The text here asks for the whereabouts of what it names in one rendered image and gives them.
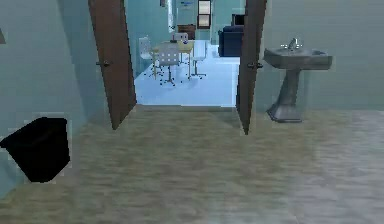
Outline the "brown chest of drawers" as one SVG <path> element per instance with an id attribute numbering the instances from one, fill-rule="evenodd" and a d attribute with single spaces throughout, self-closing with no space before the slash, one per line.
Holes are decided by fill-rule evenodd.
<path id="1" fill-rule="evenodd" d="M 194 24 L 178 24 L 177 29 L 179 33 L 187 33 L 189 40 L 195 39 L 196 26 Z"/>

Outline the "yellow dining table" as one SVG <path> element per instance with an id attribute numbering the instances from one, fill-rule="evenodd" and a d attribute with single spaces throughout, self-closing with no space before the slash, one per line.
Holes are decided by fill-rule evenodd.
<path id="1" fill-rule="evenodd" d="M 195 46 L 195 41 L 194 40 L 187 40 L 187 41 L 183 41 L 183 40 L 164 41 L 161 44 L 153 47 L 152 48 L 152 52 L 153 53 L 159 53 L 160 52 L 160 47 L 162 45 L 166 45 L 166 44 L 175 45 L 177 47 L 178 52 L 180 54 L 187 54 L 189 58 L 192 58 L 192 56 L 194 55 L 194 46 Z"/>

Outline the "brown room door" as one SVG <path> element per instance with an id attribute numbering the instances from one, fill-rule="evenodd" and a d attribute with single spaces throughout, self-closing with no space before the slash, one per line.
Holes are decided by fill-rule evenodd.
<path id="1" fill-rule="evenodd" d="M 238 74 L 236 109 L 245 135 L 249 134 L 255 82 L 258 69 L 247 63 L 259 63 L 267 0 L 246 0 L 244 32 Z"/>
<path id="2" fill-rule="evenodd" d="M 137 103 L 124 0 L 88 0 L 98 60 L 112 129 L 116 130 Z"/>

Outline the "dark blue sofa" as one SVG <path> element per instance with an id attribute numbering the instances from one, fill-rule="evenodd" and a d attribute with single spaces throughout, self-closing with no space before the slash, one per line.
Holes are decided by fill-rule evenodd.
<path id="1" fill-rule="evenodd" d="M 242 47 L 243 25 L 225 26 L 218 31 L 220 57 L 240 57 Z"/>

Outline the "dark framed window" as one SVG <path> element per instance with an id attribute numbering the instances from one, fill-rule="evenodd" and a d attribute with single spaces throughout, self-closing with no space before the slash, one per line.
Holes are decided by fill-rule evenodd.
<path id="1" fill-rule="evenodd" d="M 211 24 L 211 1 L 198 0 L 197 27 L 209 29 Z"/>

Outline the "black waste bin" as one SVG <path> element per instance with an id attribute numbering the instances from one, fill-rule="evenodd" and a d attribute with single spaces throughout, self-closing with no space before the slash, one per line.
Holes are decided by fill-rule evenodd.
<path id="1" fill-rule="evenodd" d="M 65 118 L 40 117 L 0 141 L 30 182 L 45 183 L 70 162 Z"/>

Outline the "grey pedestal sink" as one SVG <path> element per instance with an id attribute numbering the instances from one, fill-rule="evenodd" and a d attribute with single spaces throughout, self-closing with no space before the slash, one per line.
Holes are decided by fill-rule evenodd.
<path id="1" fill-rule="evenodd" d="M 267 114 L 278 123 L 300 123 L 302 115 L 296 106 L 300 73 L 303 70 L 329 70 L 333 56 L 321 50 L 304 48 L 297 38 L 293 38 L 289 44 L 282 44 L 279 48 L 266 48 L 263 59 L 272 67 L 285 71 L 278 98 L 268 108 Z"/>

